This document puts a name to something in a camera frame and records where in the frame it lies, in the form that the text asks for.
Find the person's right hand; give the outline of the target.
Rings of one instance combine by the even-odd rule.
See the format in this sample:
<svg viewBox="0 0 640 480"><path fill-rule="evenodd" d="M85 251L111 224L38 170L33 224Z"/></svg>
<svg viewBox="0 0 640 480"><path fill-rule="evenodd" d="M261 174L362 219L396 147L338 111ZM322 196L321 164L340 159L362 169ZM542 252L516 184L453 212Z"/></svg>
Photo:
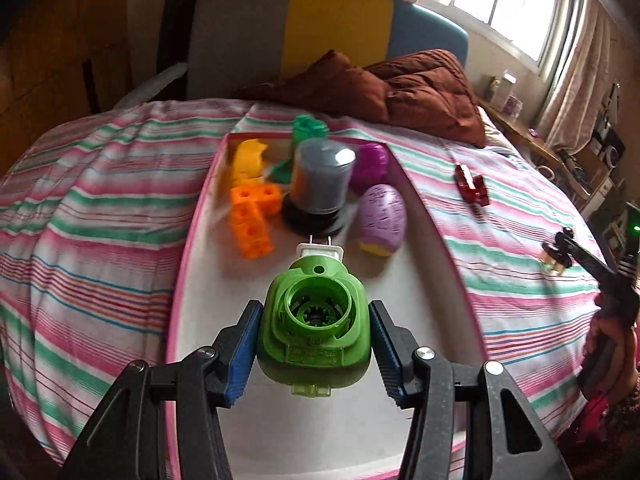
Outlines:
<svg viewBox="0 0 640 480"><path fill-rule="evenodd" d="M582 369L578 387L591 400L605 396L609 404L624 400L637 385L637 334L634 326L619 316L605 315L603 309L591 318L582 348Z"/></svg>

